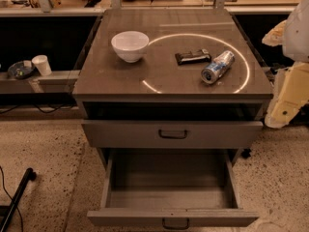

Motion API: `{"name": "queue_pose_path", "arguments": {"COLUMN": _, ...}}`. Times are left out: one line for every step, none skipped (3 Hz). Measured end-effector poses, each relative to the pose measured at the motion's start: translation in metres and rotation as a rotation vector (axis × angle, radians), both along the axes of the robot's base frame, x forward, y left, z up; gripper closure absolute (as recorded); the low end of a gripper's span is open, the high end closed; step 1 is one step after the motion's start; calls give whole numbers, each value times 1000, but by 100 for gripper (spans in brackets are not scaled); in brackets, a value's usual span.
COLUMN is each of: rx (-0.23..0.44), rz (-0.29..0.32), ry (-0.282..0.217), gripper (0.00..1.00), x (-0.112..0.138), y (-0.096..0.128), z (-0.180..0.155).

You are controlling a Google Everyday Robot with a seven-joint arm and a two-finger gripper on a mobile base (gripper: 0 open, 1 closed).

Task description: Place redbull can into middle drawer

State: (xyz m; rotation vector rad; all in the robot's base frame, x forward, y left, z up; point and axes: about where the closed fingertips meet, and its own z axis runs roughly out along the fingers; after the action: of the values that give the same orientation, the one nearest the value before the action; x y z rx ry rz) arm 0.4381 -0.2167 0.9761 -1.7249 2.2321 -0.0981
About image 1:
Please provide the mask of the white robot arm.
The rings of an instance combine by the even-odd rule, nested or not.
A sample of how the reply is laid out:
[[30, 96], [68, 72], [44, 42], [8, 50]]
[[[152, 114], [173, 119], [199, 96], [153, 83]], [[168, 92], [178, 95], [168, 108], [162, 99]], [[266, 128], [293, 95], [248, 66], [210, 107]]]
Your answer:
[[262, 39], [269, 46], [282, 46], [283, 55], [294, 61], [275, 77], [274, 97], [265, 124], [274, 129], [288, 125], [309, 101], [309, 0], [301, 0], [288, 18]]

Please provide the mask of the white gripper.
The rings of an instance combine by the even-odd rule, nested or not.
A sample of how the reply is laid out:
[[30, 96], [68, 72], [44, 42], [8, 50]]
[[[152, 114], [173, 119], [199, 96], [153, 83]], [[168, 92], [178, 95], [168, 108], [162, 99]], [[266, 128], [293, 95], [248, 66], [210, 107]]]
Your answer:
[[[268, 46], [283, 42], [286, 20], [278, 23], [262, 38]], [[273, 98], [267, 108], [265, 124], [280, 129], [290, 124], [300, 108], [309, 102], [309, 64], [295, 62], [287, 69], [280, 69], [274, 79]]]

